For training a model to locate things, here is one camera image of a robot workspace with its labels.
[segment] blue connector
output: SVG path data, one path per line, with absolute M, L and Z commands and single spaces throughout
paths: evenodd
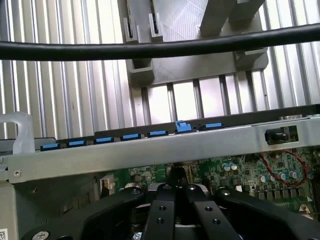
M 129 135 L 123 135 L 120 137 L 121 141 L 130 141 L 130 140 L 136 140 L 141 139 L 141 134 L 135 133 L 135 134 L 129 134 Z
M 186 133 L 192 131 L 191 125 L 187 124 L 185 121 L 176 121 L 175 127 L 177 133 Z
M 148 138 L 161 137 L 166 135 L 168 135 L 167 131 L 151 131 L 148 133 Z
M 40 151 L 49 151 L 49 150 L 56 150 L 60 149 L 60 144 L 59 143 L 52 143 L 52 144 L 46 144 L 40 147 Z
M 94 144 L 108 144 L 113 143 L 115 139 L 113 137 L 102 137 L 94 140 Z
M 66 144 L 66 146 L 68 148 L 75 148 L 75 147 L 81 147 L 81 146 L 85 146 L 86 145 L 86 141 L 84 140 L 80 140 L 80 141 L 71 141 L 71 142 L 68 142 Z

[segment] red wire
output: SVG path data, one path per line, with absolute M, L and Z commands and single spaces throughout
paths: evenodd
M 306 180 L 307 180 L 307 171 L 308 171 L 308 168 L 306 167 L 306 163 L 302 160 L 302 158 L 296 154 L 294 154 L 292 151 L 289 151 L 289 150 L 283 150 L 285 153 L 287 154 L 290 154 L 292 156 L 294 156 L 302 165 L 302 168 L 303 168 L 303 179 L 300 181 L 300 182 L 297 182 L 297 183 L 291 183 L 291 182 L 288 182 L 288 181 L 284 181 L 282 180 L 281 178 L 279 178 L 277 175 L 275 175 L 271 169 L 271 167 L 268 165 L 267 161 L 266 161 L 266 158 L 265 156 L 263 155 L 263 153 L 260 153 L 260 158 L 263 162 L 263 164 L 265 165 L 266 169 L 268 170 L 268 172 L 270 173 L 270 175 L 272 177 L 274 177 L 275 179 L 277 179 L 278 181 L 282 182 L 283 184 L 285 185 L 290 185 L 290 186 L 293 186 L 293 187 L 298 187 L 300 186 L 301 184 L 303 184 Z

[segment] blue tab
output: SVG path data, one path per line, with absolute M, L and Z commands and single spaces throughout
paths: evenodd
M 110 142 L 113 140 L 113 137 L 103 137 L 103 138 L 97 138 L 95 141 L 97 143 L 104 143 L 104 142 Z
M 176 121 L 175 122 L 175 127 L 176 127 L 176 131 L 178 133 L 181 133 L 181 132 L 187 132 L 187 131 L 191 131 L 192 130 L 192 127 L 190 124 L 187 124 L 186 122 L 184 121 Z
M 217 123 L 209 123 L 205 125 L 206 128 L 218 128 L 218 127 L 222 127 L 222 123 L 221 122 L 217 122 Z
M 53 148 L 57 148 L 58 145 L 59 145 L 59 143 L 52 143 L 52 144 L 43 145 L 42 148 L 43 149 L 53 149 Z
M 77 146 L 77 145 L 83 145 L 83 144 L 85 144 L 85 141 L 83 141 L 83 140 L 69 142 L 69 146 Z
M 151 131 L 150 136 L 165 135 L 166 131 Z
M 127 140 L 127 139 L 135 139 L 138 137 L 139 137 L 139 134 L 136 133 L 136 134 L 124 135 L 122 138 Z

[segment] electronic component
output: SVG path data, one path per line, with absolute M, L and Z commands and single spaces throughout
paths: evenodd
M 220 185 L 222 187 L 228 187 L 229 186 L 229 180 L 228 179 L 221 179 L 220 180 Z
M 269 200 L 269 201 L 272 201 L 274 199 L 274 196 L 272 194 L 272 191 L 268 191 L 266 193 L 266 199 Z
M 231 167 L 228 163 L 224 163 L 222 164 L 222 168 L 226 171 L 226 172 L 229 172 Z
M 243 186 L 243 190 L 244 190 L 244 192 L 249 192 L 250 191 L 250 186 L 249 185 L 244 185 Z
M 297 172 L 296 172 L 296 171 L 290 171 L 290 172 L 289 172 L 289 176 L 290 176 L 290 178 L 292 178 L 292 179 L 297 179 L 297 178 L 298 178 L 298 175 L 297 175 Z
M 269 181 L 271 181 L 271 182 L 276 181 L 276 179 L 275 179 L 271 174 L 268 174 L 268 179 L 269 179 Z
M 281 193 L 279 190 L 275 190 L 274 191 L 274 198 L 275 199 L 281 199 Z
M 259 198 L 260 200 L 265 200 L 265 193 L 264 193 L 264 192 L 259 192 L 259 193 L 258 193 L 258 198 Z
M 284 164 L 283 161 L 278 161 L 278 162 L 276 163 L 276 167 L 277 167 L 278 169 L 282 169 L 284 166 L 285 166 L 285 164 Z
M 285 180 L 287 179 L 287 176 L 286 176 L 285 173 L 279 172 L 279 173 L 278 173 L 278 178 L 281 179 L 281 180 L 283 180 L 283 181 L 285 181 Z
M 264 176 L 264 175 L 259 175 L 259 176 L 258 176 L 258 179 L 259 179 L 259 181 L 260 181 L 261 183 L 267 182 L 267 178 L 266 178 L 266 176 Z
M 299 197 L 305 197 L 306 196 L 306 191 L 302 187 L 299 187 L 298 193 L 299 193 Z
M 289 198 L 289 192 L 287 189 L 282 190 L 282 196 L 284 199 Z
M 241 185 L 241 179 L 240 179 L 240 178 L 234 178 L 234 179 L 232 180 L 232 184 L 233 184 L 234 186 L 236 186 L 236 185 Z
M 230 163 L 229 164 L 230 165 L 230 167 L 231 167 L 231 169 L 233 170 L 233 171 L 236 171 L 237 169 L 238 169 L 238 165 L 237 164 L 235 164 L 235 163 Z
M 291 198 L 294 199 L 295 197 L 297 197 L 297 191 L 296 191 L 296 189 L 292 188 L 292 189 L 290 189 L 289 191 L 290 191 Z

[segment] sheet metal panel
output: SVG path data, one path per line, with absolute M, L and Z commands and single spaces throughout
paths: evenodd
M 117 2 L 2 0 L 0 40 L 122 43 Z M 262 28 L 319 23 L 318 4 L 266 0 L 259 10 Z M 107 129 L 317 104 L 319 47 L 319 42 L 270 47 L 264 71 L 145 89 L 130 88 L 124 60 L 0 61 L 0 112 L 32 114 L 35 137 L 64 139 Z M 15 136 L 13 124 L 0 125 L 0 139 Z

